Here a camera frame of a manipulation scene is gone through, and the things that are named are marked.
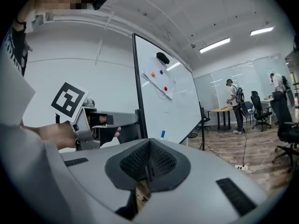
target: glass wall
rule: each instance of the glass wall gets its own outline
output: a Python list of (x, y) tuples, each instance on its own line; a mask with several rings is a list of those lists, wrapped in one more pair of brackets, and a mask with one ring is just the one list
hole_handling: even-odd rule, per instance
[(245, 101), (251, 102), (251, 92), (257, 91), (259, 94), (263, 94), (262, 85), (259, 81), (259, 76), (252, 62), (242, 63), (233, 67), (236, 74), (241, 74), (238, 82), (242, 87)]
[[(214, 80), (214, 85), (217, 91), (217, 96), (218, 96), (218, 102), (219, 102), (219, 108), (223, 108), (227, 105), (226, 100), (230, 98), (230, 88), (226, 86), (226, 80), (227, 79), (232, 79), (233, 82), (236, 85), (239, 85), (238, 83), (238, 74), (235, 73), (233, 67), (229, 67), (223, 70), (219, 70), (217, 72), (211, 73), (213, 80)], [(231, 122), (235, 122), (235, 115), (231, 112), (230, 113), (231, 117)], [(223, 123), (223, 114), (220, 114), (220, 123)]]
[[(198, 94), (198, 99), (200, 101), (201, 107), (205, 110), (205, 115), (207, 116), (207, 111), (212, 109), (219, 108), (218, 98), (216, 89), (213, 83), (213, 78), (211, 74), (199, 77), (194, 79), (195, 87)], [(207, 125), (210, 124), (217, 124), (217, 116), (213, 113), (210, 113), (210, 121)]]
[[(242, 87), (245, 101), (251, 102), (251, 92), (257, 91), (261, 100), (274, 92), (274, 83), (271, 82), (270, 74), (279, 73), (285, 76), (289, 82), (291, 77), (284, 59), (280, 56), (264, 57), (242, 64), (234, 65), (217, 72), (194, 79), (199, 101), (205, 111), (223, 108), (227, 98), (230, 98), (230, 90), (226, 86), (226, 80)], [(231, 112), (231, 122), (235, 122), (235, 116)], [(210, 113), (211, 125), (217, 124), (217, 114)]]

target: blue marker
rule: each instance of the blue marker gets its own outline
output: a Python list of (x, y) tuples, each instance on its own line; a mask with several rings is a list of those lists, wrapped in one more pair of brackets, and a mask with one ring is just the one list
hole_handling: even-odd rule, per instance
[(165, 131), (163, 130), (161, 134), (161, 139), (164, 139), (164, 135), (165, 135)]

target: whiteboard frame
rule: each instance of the whiteboard frame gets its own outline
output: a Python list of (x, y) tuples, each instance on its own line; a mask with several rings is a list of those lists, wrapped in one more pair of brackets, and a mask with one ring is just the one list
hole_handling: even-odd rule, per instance
[[(148, 132), (147, 132), (147, 128), (146, 128), (145, 113), (144, 113), (144, 106), (143, 106), (143, 99), (142, 99), (142, 89), (141, 89), (141, 81), (140, 81), (140, 73), (139, 73), (139, 65), (138, 65), (136, 36), (138, 36), (138, 37), (146, 40), (147, 42), (151, 43), (152, 45), (158, 47), (163, 52), (165, 52), (166, 55), (168, 55), (168, 56), (171, 56), (171, 55), (168, 52), (166, 52), (163, 48), (157, 46), (156, 44), (152, 43), (151, 41), (147, 40), (146, 38), (144, 38), (144, 37), (142, 37), (142, 36), (140, 36), (140, 35), (138, 35), (136, 33), (133, 33), (132, 38), (133, 38), (134, 68), (135, 68), (135, 79), (136, 79), (137, 98), (138, 98), (138, 105), (139, 105), (139, 110), (140, 110), (139, 124), (140, 124), (141, 133), (142, 133), (142, 138), (146, 139), (146, 138), (148, 138)], [(182, 144), (185, 141), (185, 139), (189, 136), (189, 134), (192, 133), (192, 131), (194, 130), (194, 128), (179, 142), (179, 144)]]

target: office chair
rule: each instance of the office chair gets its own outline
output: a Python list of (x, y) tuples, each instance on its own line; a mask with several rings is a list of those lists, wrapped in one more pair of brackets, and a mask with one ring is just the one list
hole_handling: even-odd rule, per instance
[(208, 122), (208, 121), (211, 120), (211, 119), (210, 119), (210, 116), (209, 116), (209, 111), (207, 111), (207, 114), (208, 114), (208, 118), (207, 118), (206, 115), (205, 115), (204, 107), (201, 107), (200, 110), (201, 110), (201, 121), (199, 122), (199, 125), (198, 125), (198, 127), (197, 127), (197, 128), (198, 128), (198, 131), (201, 129), (201, 122), (204, 123), (204, 129), (206, 129), (206, 130), (208, 130), (208, 128), (211, 129), (211, 126), (206, 125), (206, 122)]
[(284, 150), (284, 152), (277, 155), (272, 160), (272, 163), (275, 163), (277, 158), (288, 155), (291, 161), (291, 168), (288, 169), (288, 173), (290, 173), (293, 167), (293, 155), (299, 156), (299, 152), (293, 149), (293, 147), (297, 148), (297, 144), (299, 144), (299, 123), (296, 124), (295, 122), (292, 122), (292, 117), (287, 106), (287, 101), (283, 97), (282, 92), (275, 92), (275, 95), (273, 97), (274, 99), (270, 101), (270, 104), (275, 115), (278, 118), (278, 137), (281, 141), (289, 143), (290, 147), (278, 145), (275, 148), (275, 152), (277, 152), (278, 149), (282, 149)]
[(260, 97), (258, 95), (255, 95), (255, 93), (253, 93), (253, 92), (254, 91), (252, 91), (250, 98), (251, 98), (251, 101), (252, 101), (254, 109), (255, 109), (254, 110), (254, 118), (256, 119), (256, 124), (252, 126), (252, 129), (254, 129), (255, 126), (262, 125), (262, 131), (263, 131), (264, 125), (267, 125), (267, 126), (269, 126), (269, 128), (271, 128), (271, 125), (265, 121), (267, 117), (272, 115), (272, 112), (269, 112), (269, 109), (271, 107), (266, 108), (268, 111), (264, 112), (263, 108), (262, 108)]
[(249, 119), (250, 119), (250, 125), (251, 125), (251, 115), (252, 115), (252, 122), (253, 122), (253, 115), (254, 115), (254, 111), (253, 109), (253, 104), (250, 101), (246, 101), (245, 102), (246, 108), (248, 110), (248, 115), (249, 115)]

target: shoe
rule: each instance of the shoe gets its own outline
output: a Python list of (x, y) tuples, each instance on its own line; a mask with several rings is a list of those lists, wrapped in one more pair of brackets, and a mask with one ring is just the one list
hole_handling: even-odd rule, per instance
[(237, 130), (234, 130), (233, 133), (235, 133), (235, 134), (242, 134), (242, 132), (237, 131)]

